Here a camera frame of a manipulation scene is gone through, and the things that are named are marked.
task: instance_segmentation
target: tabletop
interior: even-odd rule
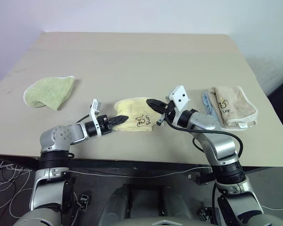
[[[25,105],[23,92],[37,80],[75,77],[70,98],[53,111]],[[43,33],[0,84],[0,154],[40,156],[42,132],[75,123],[93,98],[100,114],[116,115],[116,101],[164,101],[184,85],[188,108],[205,113],[201,95],[213,86],[241,86],[258,108],[258,125],[235,132],[244,143],[244,166],[283,166],[283,126],[235,43],[226,35],[153,33]],[[76,158],[208,164],[191,135],[169,126],[152,132],[114,131],[73,145]]]

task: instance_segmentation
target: yellow towel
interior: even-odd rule
[[[153,111],[146,103],[149,98],[137,97],[124,99],[114,104],[117,115],[129,118],[123,124],[113,127],[119,131],[152,131],[153,125],[160,118],[160,114]]]

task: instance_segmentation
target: light blue towel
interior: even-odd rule
[[[203,102],[204,108],[207,111],[207,114],[212,115],[217,121],[219,121],[218,116],[217,116],[211,102],[209,101],[208,92],[204,92],[202,94],[202,102]]]

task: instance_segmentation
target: beige towel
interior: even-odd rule
[[[122,124],[113,127],[119,131],[152,131],[153,125],[160,118],[160,114],[148,106],[149,98],[137,97],[124,99],[114,104],[117,115],[126,115],[129,118]]]
[[[223,128],[240,130],[257,124],[258,110],[240,86],[213,87],[208,97]]]

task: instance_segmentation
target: white bracket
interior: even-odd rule
[[[181,116],[183,111],[187,110],[187,104],[190,101],[184,89],[184,86],[176,86],[175,89],[168,96],[166,96],[166,100],[168,102],[173,100],[175,104],[175,117],[172,125],[177,126],[179,117]]]
[[[97,135],[98,137],[102,136],[102,132],[100,130],[99,122],[96,119],[95,115],[98,115],[100,113],[100,105],[101,105],[100,101],[98,101],[97,99],[93,99],[93,102],[92,102],[92,105],[91,105],[91,108],[90,108],[90,113],[89,113],[89,116],[90,116],[90,118],[92,118],[93,123],[95,125],[95,129],[96,129],[96,132],[98,134]]]

